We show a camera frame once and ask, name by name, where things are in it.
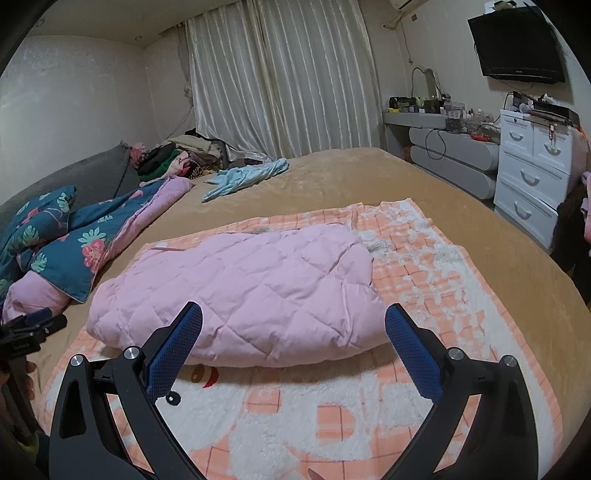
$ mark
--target tan bedspread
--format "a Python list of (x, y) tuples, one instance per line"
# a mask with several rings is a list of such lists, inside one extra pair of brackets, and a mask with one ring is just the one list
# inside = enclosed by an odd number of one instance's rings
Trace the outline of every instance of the tan bedspread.
[[(174, 238), (252, 217), (412, 198), (478, 270), (523, 332), (560, 404), (563, 446), (591, 404), (591, 314), (574, 285), (523, 233), (467, 194), (371, 148), (332, 150), (290, 161), (270, 181), (207, 204), (203, 179), (103, 272), (117, 276), (146, 243)], [(44, 385), (84, 325), (89, 301), (66, 310), (69, 326), (52, 336), (34, 358)]]

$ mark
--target white drawer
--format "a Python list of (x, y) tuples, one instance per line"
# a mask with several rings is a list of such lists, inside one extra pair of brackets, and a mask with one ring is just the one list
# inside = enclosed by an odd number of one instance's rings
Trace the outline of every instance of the white drawer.
[(501, 116), (501, 145), (532, 156), (534, 154), (534, 124), (513, 116)]
[(564, 201), (570, 189), (569, 175), (507, 147), (501, 147), (499, 174), (510, 177), (519, 188), (547, 203), (554, 210)]
[(553, 139), (550, 139), (548, 127), (534, 126), (534, 158), (552, 165), (565, 173), (571, 173), (573, 162), (574, 138), (565, 125), (556, 125)]
[(511, 179), (496, 180), (495, 205), (520, 224), (540, 245), (552, 246), (558, 213), (544, 202), (523, 191)]

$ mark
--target pink comforter lining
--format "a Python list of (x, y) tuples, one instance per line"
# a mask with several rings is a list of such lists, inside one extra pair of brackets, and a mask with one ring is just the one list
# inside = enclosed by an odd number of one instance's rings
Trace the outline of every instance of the pink comforter lining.
[(340, 224), (223, 233), (185, 251), (145, 251), (97, 289), (86, 328), (108, 346), (143, 345), (194, 301), (203, 329), (187, 364), (316, 364), (388, 342), (371, 278), (371, 254)]
[[(149, 203), (135, 212), (123, 225), (123, 228), (105, 252), (101, 269), (105, 264), (125, 250), (137, 238), (141, 231), (178, 202), (189, 190), (189, 179), (171, 177), (167, 179)], [(57, 315), (66, 308), (71, 298), (49, 283), (39, 274), (29, 271), (11, 285), (4, 302), (2, 320), (9, 322), (28, 313), (50, 308)]]

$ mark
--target flat screen tv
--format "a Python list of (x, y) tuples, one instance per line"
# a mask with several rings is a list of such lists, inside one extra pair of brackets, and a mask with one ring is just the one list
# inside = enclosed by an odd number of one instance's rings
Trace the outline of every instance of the flat screen tv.
[(538, 7), (500, 10), (471, 18), (468, 23), (484, 76), (564, 82), (556, 36)]

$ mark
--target blue gripper pad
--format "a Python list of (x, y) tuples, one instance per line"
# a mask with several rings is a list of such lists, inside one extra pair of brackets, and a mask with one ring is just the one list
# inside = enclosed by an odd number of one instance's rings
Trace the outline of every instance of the blue gripper pad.
[(203, 313), (196, 303), (188, 304), (172, 324), (172, 331), (146, 367), (146, 393), (150, 402), (166, 396), (173, 387), (203, 326)]
[(441, 369), (418, 337), (415, 330), (417, 327), (409, 324), (405, 314), (406, 312), (399, 305), (388, 308), (385, 320), (386, 334), (413, 379), (419, 394), (436, 404), (443, 394)]

